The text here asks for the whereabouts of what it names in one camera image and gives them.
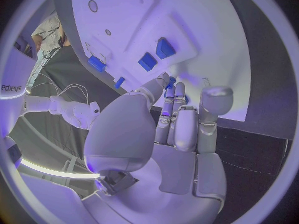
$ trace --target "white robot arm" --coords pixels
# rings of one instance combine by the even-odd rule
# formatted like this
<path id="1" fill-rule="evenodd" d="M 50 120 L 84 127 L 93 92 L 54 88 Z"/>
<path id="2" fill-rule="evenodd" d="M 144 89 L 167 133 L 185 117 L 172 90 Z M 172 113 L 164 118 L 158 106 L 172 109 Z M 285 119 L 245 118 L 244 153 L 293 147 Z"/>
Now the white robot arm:
<path id="1" fill-rule="evenodd" d="M 46 112 L 61 114 L 69 124 L 76 128 L 90 130 L 99 116 L 100 108 L 96 102 L 83 104 L 76 101 L 65 101 L 61 96 L 37 97 L 25 96 L 22 110 L 24 115 L 28 112 Z"/>

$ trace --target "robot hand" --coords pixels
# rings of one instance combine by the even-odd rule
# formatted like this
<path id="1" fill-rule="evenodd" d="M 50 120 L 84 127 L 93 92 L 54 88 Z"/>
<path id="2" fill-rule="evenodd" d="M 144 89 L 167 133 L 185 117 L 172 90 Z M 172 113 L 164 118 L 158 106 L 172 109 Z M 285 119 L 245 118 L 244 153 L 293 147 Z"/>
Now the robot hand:
<path id="1" fill-rule="evenodd" d="M 61 96 L 51 96 L 50 101 L 50 113 L 61 114 L 65 121 L 76 128 L 90 130 L 100 113 L 96 102 L 91 102 L 89 105 L 76 101 L 67 102 Z"/>

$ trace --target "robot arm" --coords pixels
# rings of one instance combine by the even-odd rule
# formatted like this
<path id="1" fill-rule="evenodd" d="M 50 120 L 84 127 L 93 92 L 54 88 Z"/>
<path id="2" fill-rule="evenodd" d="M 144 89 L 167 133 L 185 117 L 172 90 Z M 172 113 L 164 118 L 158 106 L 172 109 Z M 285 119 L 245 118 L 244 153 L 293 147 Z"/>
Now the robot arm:
<path id="1" fill-rule="evenodd" d="M 67 102 L 61 96 L 25 96 L 20 116 L 28 112 L 46 111 L 61 114 L 65 121 L 76 128 L 90 130 L 100 113 L 100 108 L 96 102 L 89 105 L 76 101 Z"/>

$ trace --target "person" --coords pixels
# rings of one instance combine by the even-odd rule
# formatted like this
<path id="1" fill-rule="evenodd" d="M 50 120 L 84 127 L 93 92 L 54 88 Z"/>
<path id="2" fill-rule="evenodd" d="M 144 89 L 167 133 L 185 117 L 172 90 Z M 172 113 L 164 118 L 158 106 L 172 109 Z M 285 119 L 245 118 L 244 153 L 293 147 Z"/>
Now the person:
<path id="1" fill-rule="evenodd" d="M 57 14 L 40 24 L 31 37 L 37 52 L 40 49 L 50 52 L 55 48 L 70 45 Z"/>

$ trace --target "circular hole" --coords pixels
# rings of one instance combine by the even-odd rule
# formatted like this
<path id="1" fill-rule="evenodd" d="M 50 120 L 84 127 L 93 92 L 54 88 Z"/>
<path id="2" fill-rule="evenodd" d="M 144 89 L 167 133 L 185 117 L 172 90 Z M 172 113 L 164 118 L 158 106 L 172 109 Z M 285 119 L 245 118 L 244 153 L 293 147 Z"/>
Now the circular hole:
<path id="1" fill-rule="evenodd" d="M 106 29 L 105 32 L 106 32 L 106 34 L 107 34 L 108 36 L 111 35 L 111 31 L 109 31 L 108 29 Z"/>
<path id="2" fill-rule="evenodd" d="M 97 10 L 98 10 L 98 5 L 97 5 L 97 3 L 96 3 L 95 1 L 93 1 L 93 0 L 90 0 L 90 1 L 88 2 L 88 7 L 89 7 L 89 9 L 90 9 L 92 12 L 97 12 Z"/>

